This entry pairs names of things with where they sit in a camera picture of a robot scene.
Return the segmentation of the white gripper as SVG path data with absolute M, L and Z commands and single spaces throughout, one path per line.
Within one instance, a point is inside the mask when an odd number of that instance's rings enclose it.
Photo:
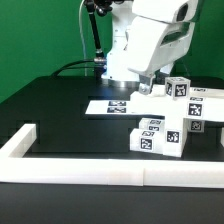
M 139 74 L 139 92 L 152 92 L 155 75 L 157 82 L 165 83 L 174 64 L 189 50 L 195 24 L 169 24 L 137 16 L 130 27 L 127 45 L 127 68 Z

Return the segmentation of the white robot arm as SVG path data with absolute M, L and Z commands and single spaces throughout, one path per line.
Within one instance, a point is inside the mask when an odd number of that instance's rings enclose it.
M 104 82 L 152 91 L 157 71 L 169 74 L 186 55 L 199 0 L 124 0 L 112 5 L 112 48 Z

